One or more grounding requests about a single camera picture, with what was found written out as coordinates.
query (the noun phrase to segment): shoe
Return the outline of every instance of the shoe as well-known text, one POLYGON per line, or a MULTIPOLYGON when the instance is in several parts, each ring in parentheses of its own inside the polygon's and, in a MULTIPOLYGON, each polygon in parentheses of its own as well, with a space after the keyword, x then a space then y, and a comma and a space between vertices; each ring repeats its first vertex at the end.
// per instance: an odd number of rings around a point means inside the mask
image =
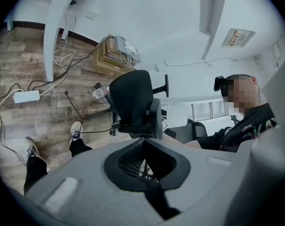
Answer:
POLYGON ((69 146, 71 146, 72 141, 76 141, 82 138, 83 138, 83 125, 80 121, 76 121, 71 126, 71 140, 69 142, 69 146))
POLYGON ((32 139, 30 139, 29 137, 26 137, 25 139, 27 139, 27 142, 29 144, 29 148, 26 150, 28 158, 38 157, 41 160, 43 160, 47 165, 47 173, 50 173, 49 164, 40 156, 38 148, 37 148, 36 144, 34 143, 34 141, 32 139))

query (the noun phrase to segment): white cable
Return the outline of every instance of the white cable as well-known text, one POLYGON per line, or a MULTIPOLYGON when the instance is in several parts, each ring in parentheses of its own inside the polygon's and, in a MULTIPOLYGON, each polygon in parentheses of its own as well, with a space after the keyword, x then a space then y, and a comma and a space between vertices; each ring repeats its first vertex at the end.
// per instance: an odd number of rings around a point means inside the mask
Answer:
POLYGON ((137 60, 136 58, 134 58, 134 56, 132 56, 132 58, 133 58, 133 60, 136 60, 136 61, 137 61, 136 64, 139 64, 139 63, 140 63, 140 61, 137 60))
MULTIPOLYGON (((64 47, 58 49, 57 51, 55 51, 55 53, 56 53, 56 52, 59 52, 60 50, 62 50, 62 49, 64 49, 64 48, 66 47, 67 38, 68 38, 68 34, 67 34, 67 36, 66 36, 66 40, 65 40, 65 45, 64 45, 64 47)), ((58 63, 56 62, 55 58, 54 58, 54 62, 55 62, 56 65, 60 66, 60 67, 63 69, 64 73, 65 73, 64 66, 72 59, 72 57, 73 57, 72 54, 65 56, 63 59, 61 59, 60 64, 58 64, 58 63), (71 57, 69 58, 69 60, 67 60, 64 64, 62 64, 62 61, 63 61, 65 58, 67 58, 68 56, 71 56, 71 57)), ((47 89, 46 91, 44 91, 42 94, 40 94, 40 96, 44 95, 45 93, 47 93, 48 91, 50 91, 53 87, 55 87, 55 86, 57 86, 58 84, 60 84, 60 83, 65 79, 65 77, 66 77, 66 74, 63 76, 62 79, 59 80, 58 83, 56 83, 56 84, 53 85, 51 88, 49 88, 49 89, 47 89)))
POLYGON ((8 97, 10 96, 10 95, 12 95, 14 92, 16 92, 16 91, 24 91, 23 89, 15 89, 15 90, 13 90, 13 91, 11 91, 11 93, 10 94, 8 94, 1 102, 0 102, 0 106, 1 106, 1 104, 6 100, 6 99, 8 99, 8 97))

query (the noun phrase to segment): plastic bottle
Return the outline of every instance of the plastic bottle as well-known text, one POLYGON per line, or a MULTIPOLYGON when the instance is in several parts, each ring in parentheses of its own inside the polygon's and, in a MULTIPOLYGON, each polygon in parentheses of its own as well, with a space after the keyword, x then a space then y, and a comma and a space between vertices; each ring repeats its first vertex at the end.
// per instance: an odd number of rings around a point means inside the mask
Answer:
POLYGON ((109 93, 109 87, 100 87, 96 89, 94 92, 92 92, 92 96, 94 99, 99 99, 104 97, 109 93))

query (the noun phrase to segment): laminate floor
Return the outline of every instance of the laminate floor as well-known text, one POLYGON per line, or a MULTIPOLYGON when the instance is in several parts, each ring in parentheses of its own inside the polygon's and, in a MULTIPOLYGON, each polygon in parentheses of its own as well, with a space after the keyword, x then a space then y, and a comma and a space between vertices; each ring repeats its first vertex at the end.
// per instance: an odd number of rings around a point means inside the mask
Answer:
MULTIPOLYGON (((3 29, 0 32, 0 97, 4 96, 14 83, 27 90, 33 80, 46 81, 43 32, 28 28, 14 28, 10 32, 3 29)), ((58 39, 56 49, 62 48, 64 44, 64 40, 58 39)), ((60 61, 68 54, 73 54, 73 58, 85 57, 93 49, 89 44, 68 38, 66 48, 57 52, 55 59, 60 61)), ((5 145, 19 152, 26 161, 25 138, 30 137, 36 142, 41 156, 50 164, 51 171, 67 162, 71 158, 70 128, 75 121, 80 121, 80 117, 63 91, 68 91, 71 101, 83 117, 109 107, 105 99, 95 100, 91 93, 97 82, 108 86, 112 78, 94 72, 92 61, 93 55, 71 68, 66 79, 41 96, 39 101, 15 104, 13 95, 10 96, 0 107, 4 124, 2 140, 5 145)), ((54 67, 56 78, 63 71, 57 65, 54 67)), ((31 88, 40 84, 34 83, 31 88)), ((50 87, 46 85, 39 90, 43 92, 50 87)), ((84 122, 83 127, 85 131, 101 131, 109 129, 111 123, 112 115, 109 113, 84 122)), ((128 139, 128 134, 118 133, 113 137, 109 132, 84 134, 83 137, 84 143, 93 149, 128 139)), ((0 175, 7 185, 23 193, 26 167, 1 143, 0 175)))

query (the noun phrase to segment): black pants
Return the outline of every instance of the black pants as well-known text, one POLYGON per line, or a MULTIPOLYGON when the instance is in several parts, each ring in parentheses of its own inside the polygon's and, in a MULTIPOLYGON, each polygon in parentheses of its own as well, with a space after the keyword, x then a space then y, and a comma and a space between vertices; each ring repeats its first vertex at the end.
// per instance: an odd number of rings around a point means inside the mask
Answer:
MULTIPOLYGON (((92 150, 91 147, 86 146, 82 139, 72 141, 69 148, 71 156, 78 155, 80 153, 92 150)), ((38 157, 30 157, 26 164, 26 178, 24 184, 24 195, 34 185, 40 178, 47 175, 47 165, 46 163, 38 157)))

